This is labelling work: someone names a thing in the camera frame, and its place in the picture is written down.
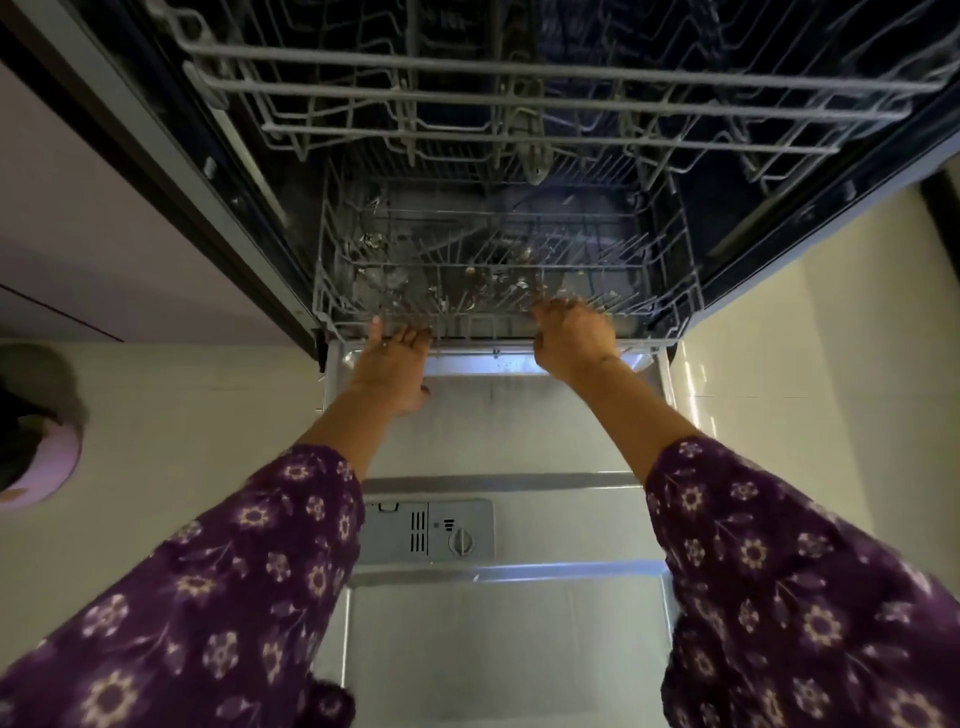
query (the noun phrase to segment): person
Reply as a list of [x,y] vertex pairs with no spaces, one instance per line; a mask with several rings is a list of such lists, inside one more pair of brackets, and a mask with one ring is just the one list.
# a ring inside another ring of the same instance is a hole
[[[621,362],[606,317],[538,303],[538,363],[646,490],[681,605],[675,728],[960,721],[960,605],[936,579],[709,439]],[[0,679],[0,725],[348,725],[310,665],[357,558],[361,483],[418,409],[430,332],[370,342],[346,391],[235,494],[158,546]]]

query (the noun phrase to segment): person's left arm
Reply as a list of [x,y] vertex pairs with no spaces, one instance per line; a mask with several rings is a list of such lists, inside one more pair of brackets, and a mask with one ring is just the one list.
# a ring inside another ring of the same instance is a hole
[[344,725],[308,679],[358,553],[360,479],[423,400],[428,331],[371,342],[298,443],[159,545],[0,677],[0,728]]

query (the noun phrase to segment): floral pattern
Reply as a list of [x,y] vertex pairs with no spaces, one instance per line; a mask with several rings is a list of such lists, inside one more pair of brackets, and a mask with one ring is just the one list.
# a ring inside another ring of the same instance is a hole
[[363,516],[346,461],[294,446],[14,663],[0,728],[344,728],[310,663]]
[[960,604],[936,579],[709,438],[645,487],[682,607],[673,728],[960,728]]

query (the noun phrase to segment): purple fabric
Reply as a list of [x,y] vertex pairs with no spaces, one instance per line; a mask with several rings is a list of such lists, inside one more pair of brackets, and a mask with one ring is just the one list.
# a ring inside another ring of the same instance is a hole
[[363,518],[340,455],[291,448],[14,663],[0,726],[349,725],[309,669]]
[[957,724],[960,605],[936,579],[707,438],[661,454],[647,504],[683,610],[671,725]]
[[[960,728],[935,579],[707,438],[663,452],[647,502],[683,609],[674,728]],[[292,448],[15,663],[0,728],[344,728],[309,667],[362,522],[349,464]]]

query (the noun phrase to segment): wire rack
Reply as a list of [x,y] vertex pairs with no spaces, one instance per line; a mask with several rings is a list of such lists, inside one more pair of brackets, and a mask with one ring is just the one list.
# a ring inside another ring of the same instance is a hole
[[323,167],[344,338],[374,312],[529,338],[567,294],[675,341],[702,305],[679,176],[735,155],[783,194],[960,63],[955,0],[144,2],[208,103]]

